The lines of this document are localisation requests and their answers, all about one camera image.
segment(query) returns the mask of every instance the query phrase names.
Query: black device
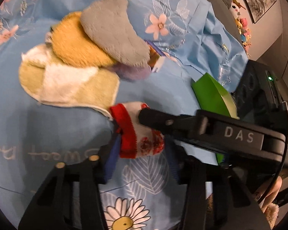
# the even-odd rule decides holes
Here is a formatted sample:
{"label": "black device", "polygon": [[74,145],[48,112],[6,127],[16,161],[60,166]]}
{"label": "black device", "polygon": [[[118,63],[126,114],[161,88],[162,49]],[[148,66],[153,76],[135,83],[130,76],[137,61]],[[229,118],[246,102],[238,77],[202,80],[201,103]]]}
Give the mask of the black device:
{"label": "black device", "polygon": [[[198,110],[195,116],[174,116],[145,108],[140,111],[138,118],[141,124],[165,135],[165,153],[171,174],[178,184],[187,184],[183,214],[177,230],[205,228],[207,181],[213,183],[214,229],[270,229],[251,193],[231,169],[203,164],[187,155],[175,140],[230,153],[249,161],[277,163],[282,167],[288,137],[204,110]],[[71,213],[72,184],[75,181],[79,182],[80,187],[82,230],[108,229],[98,184],[105,184],[111,178],[119,147],[120,135],[115,133],[108,145],[101,147],[97,155],[82,163],[70,166],[58,163],[34,195],[18,229],[76,230]]]}
{"label": "black device", "polygon": [[274,129],[272,112],[282,103],[282,98],[275,73],[269,66],[249,60],[234,99],[241,120]]}

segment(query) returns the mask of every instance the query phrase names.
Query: sock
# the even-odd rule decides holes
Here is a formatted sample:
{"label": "sock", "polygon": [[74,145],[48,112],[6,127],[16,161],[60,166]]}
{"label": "sock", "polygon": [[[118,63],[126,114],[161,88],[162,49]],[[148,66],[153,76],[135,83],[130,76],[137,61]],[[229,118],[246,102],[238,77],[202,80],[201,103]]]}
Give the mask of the sock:
{"label": "sock", "polygon": [[91,40],[113,59],[132,67],[145,67],[149,47],[134,31],[127,0],[94,1],[81,14],[81,24]]}
{"label": "sock", "polygon": [[119,103],[110,108],[111,114],[121,129],[122,145],[120,157],[138,158],[155,155],[164,149],[163,135],[160,131],[145,127],[137,118],[143,108],[142,102]]}

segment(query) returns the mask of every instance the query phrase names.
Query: bed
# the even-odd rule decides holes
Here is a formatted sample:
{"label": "bed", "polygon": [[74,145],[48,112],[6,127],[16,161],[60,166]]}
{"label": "bed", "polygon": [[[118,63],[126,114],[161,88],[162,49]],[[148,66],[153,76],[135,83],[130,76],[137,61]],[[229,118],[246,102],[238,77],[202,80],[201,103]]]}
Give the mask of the bed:
{"label": "bed", "polygon": [[[9,32],[14,30],[5,38],[0,30],[0,209],[16,228],[30,199],[57,162],[80,162],[111,138],[112,122],[101,113],[91,108],[42,105],[22,89],[18,79],[21,53],[42,43],[49,27],[66,14],[82,10],[92,1],[4,0],[0,6],[0,26]],[[158,73],[145,80],[121,80],[115,103],[141,101],[166,113],[194,115],[199,105],[190,84],[206,72],[228,91],[235,90],[247,56],[232,36],[234,30],[220,23],[221,16],[220,21],[217,19],[208,2],[214,4],[213,0],[128,1],[129,20],[137,34],[147,40],[151,40],[145,33],[149,10],[164,12],[165,4],[171,8],[169,3],[176,2],[174,6],[177,8],[180,3],[184,14],[175,23],[179,29],[176,33],[155,41],[171,58],[165,60]],[[222,16],[224,24],[234,25],[229,11],[229,18]],[[226,55],[223,44],[230,49]],[[184,147],[201,161],[217,164],[214,153]],[[141,222],[146,226],[140,224],[139,228],[159,230],[179,222],[185,190],[171,177],[162,153],[119,159],[113,179],[100,186],[105,212],[109,206],[114,208],[116,201],[134,199],[149,210],[150,218]],[[211,192],[207,186],[207,196]]]}

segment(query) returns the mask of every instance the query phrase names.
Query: stuffed toy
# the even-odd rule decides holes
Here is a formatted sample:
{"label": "stuffed toy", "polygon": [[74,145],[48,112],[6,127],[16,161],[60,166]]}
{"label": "stuffed toy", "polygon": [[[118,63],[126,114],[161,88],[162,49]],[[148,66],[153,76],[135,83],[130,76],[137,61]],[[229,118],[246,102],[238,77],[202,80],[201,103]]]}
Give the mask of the stuffed toy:
{"label": "stuffed toy", "polygon": [[246,43],[246,36],[244,34],[241,34],[241,40],[242,43]]}
{"label": "stuffed toy", "polygon": [[232,13],[234,19],[240,19],[240,9],[238,8],[238,6],[236,4],[234,4],[232,2],[230,8],[229,8],[230,12]]}
{"label": "stuffed toy", "polygon": [[246,34],[246,33],[247,33],[247,30],[244,29],[244,28],[242,28],[242,29],[240,29],[240,30],[241,30],[242,34]]}
{"label": "stuffed toy", "polygon": [[251,30],[248,28],[246,29],[246,32],[244,33],[245,35],[250,35],[251,34]]}
{"label": "stuffed toy", "polygon": [[244,29],[247,28],[247,19],[246,18],[240,18],[240,23],[242,24],[242,27]]}
{"label": "stuffed toy", "polygon": [[242,24],[240,23],[240,20],[236,19],[236,20],[235,20],[235,23],[236,23],[237,27],[238,27],[240,30],[243,29],[243,26],[242,26]]}
{"label": "stuffed toy", "polygon": [[246,39],[247,43],[251,43],[251,35],[250,34],[245,35],[245,39]]}
{"label": "stuffed toy", "polygon": [[237,2],[237,0],[233,0],[233,3],[236,4],[238,8],[244,8],[246,10],[246,8],[243,7],[239,2]]}
{"label": "stuffed toy", "polygon": [[246,53],[248,53],[248,51],[250,50],[250,46],[251,46],[251,45],[252,45],[252,44],[250,43],[250,44],[247,44],[247,45],[244,47]]}

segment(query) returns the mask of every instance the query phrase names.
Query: green box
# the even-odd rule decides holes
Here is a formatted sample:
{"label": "green box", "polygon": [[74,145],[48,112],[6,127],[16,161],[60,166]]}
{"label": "green box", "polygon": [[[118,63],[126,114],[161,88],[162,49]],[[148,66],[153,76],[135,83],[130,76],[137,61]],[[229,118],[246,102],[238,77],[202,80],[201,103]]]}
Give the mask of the green box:
{"label": "green box", "polygon": [[[205,73],[198,81],[193,81],[191,86],[201,109],[239,119],[231,94],[209,73]],[[218,164],[223,162],[223,154],[217,153],[216,157]]]}

